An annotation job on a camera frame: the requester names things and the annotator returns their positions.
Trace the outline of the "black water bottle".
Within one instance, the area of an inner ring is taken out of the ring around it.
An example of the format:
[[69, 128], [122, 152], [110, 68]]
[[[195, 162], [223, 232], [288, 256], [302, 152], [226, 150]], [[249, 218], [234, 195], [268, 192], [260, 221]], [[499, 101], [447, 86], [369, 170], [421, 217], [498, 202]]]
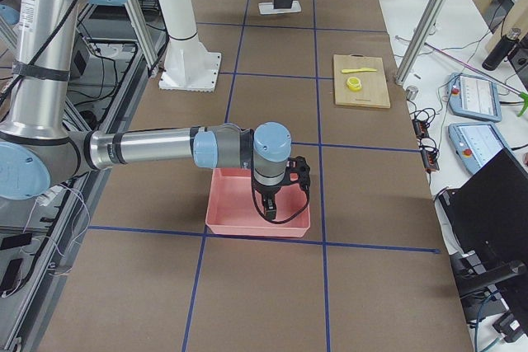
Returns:
[[482, 63], [482, 68], [488, 71], [495, 70], [517, 45], [520, 35], [520, 28], [511, 28], [490, 51], [488, 57]]

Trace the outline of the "pink plastic bin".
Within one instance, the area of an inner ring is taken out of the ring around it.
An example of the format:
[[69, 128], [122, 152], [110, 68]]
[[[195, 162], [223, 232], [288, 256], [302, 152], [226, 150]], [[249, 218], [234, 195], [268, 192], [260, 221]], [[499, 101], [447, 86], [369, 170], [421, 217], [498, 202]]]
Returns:
[[288, 223], [269, 223], [259, 194], [251, 189], [250, 171], [236, 168], [213, 170], [205, 224], [217, 235], [250, 237], [303, 237], [310, 229], [309, 208]]

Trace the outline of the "wooden cutting board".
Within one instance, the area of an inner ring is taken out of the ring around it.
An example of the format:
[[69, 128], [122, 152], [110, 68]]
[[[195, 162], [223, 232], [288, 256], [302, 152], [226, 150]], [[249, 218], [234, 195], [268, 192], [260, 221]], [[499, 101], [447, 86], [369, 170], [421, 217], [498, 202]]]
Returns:
[[332, 61], [337, 106], [391, 107], [382, 58], [334, 54]]

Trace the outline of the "yellow plastic knife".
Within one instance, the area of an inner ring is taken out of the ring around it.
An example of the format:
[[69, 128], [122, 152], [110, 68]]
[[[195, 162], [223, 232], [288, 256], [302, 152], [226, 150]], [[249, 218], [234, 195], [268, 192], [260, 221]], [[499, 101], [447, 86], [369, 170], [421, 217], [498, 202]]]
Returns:
[[343, 68], [341, 69], [341, 73], [348, 74], [348, 73], [375, 73], [378, 69], [376, 68]]

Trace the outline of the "lower teach pendant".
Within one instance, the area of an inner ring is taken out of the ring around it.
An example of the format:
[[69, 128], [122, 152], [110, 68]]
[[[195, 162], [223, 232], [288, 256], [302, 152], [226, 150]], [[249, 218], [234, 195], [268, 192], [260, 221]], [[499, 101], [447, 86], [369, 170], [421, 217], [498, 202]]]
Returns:
[[453, 123], [448, 126], [448, 135], [471, 175], [503, 149], [511, 149], [493, 122]]

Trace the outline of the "teach pendant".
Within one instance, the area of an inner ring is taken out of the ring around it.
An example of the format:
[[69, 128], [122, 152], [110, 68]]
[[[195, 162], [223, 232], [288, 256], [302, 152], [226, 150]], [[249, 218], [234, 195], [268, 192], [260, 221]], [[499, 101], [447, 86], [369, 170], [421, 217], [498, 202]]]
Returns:
[[448, 135], [471, 175], [503, 149], [511, 149], [493, 122], [453, 123], [448, 126]]
[[484, 77], [452, 73], [447, 96], [454, 115], [495, 123], [502, 120], [497, 85]]

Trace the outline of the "black monitor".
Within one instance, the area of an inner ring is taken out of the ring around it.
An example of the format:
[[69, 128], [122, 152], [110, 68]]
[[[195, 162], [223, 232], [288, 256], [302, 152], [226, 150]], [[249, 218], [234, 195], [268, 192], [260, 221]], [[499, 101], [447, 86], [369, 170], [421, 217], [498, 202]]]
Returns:
[[439, 200], [464, 252], [489, 264], [527, 263], [527, 171], [503, 149]]

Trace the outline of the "upper teach pendant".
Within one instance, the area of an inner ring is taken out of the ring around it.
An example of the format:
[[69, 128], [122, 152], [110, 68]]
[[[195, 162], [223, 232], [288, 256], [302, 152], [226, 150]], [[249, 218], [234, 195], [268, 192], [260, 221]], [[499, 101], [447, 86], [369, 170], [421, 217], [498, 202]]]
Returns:
[[495, 123], [502, 120], [497, 85], [484, 77], [452, 73], [447, 96], [454, 115]]

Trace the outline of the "green tipped grabber stick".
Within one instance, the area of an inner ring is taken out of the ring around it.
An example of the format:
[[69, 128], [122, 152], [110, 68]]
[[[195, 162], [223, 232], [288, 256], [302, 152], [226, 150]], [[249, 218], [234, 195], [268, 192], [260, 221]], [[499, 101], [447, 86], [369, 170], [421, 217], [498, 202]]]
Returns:
[[514, 87], [512, 87], [512, 86], [510, 86], [508, 84], [506, 84], [505, 82], [500, 81], [499, 79], [495, 78], [491, 74], [486, 73], [486, 72], [484, 72], [484, 71], [482, 71], [482, 70], [470, 65], [469, 63], [467, 63], [465, 61], [457, 59], [456, 57], [446, 53], [442, 49], [438, 49], [437, 47], [434, 47], [434, 46], [432, 46], [432, 45], [430, 45], [428, 43], [425, 43], [424, 45], [426, 47], [428, 47], [429, 49], [432, 49], [434, 52], [447, 57], [449, 60], [454, 61], [454, 62], [458, 63], [459, 65], [462, 65], [464, 68], [467, 68], [469, 71], [477, 73], [477, 74], [479, 74], [481, 76], [484, 76], [488, 80], [496, 83], [497, 85], [499, 85], [501, 87], [506, 88], [509, 92], [512, 92], [515, 95], [519, 96], [522, 99], [523, 107], [521, 108], [520, 112], [518, 113], [518, 115], [517, 115], [518, 117], [523, 116], [525, 114], [525, 112], [527, 111], [528, 98], [527, 98], [527, 93], [526, 92], [522, 92], [522, 91], [520, 91], [520, 90], [518, 90], [518, 89], [516, 89], [516, 88], [514, 88]]

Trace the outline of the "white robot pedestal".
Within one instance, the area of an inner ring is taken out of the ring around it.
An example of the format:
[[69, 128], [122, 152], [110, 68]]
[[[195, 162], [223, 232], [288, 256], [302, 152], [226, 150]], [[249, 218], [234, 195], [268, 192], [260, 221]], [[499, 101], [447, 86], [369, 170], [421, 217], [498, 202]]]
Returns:
[[163, 90], [212, 92], [216, 87], [222, 55], [201, 43], [191, 0], [158, 0], [168, 34]]

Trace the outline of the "aluminium frame post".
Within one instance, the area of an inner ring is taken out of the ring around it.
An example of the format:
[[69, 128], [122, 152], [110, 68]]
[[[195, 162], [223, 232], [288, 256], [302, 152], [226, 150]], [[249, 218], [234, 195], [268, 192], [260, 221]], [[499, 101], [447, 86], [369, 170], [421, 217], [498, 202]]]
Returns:
[[394, 79], [397, 85], [402, 86], [407, 79], [445, 2], [446, 0], [428, 1], [395, 74]]

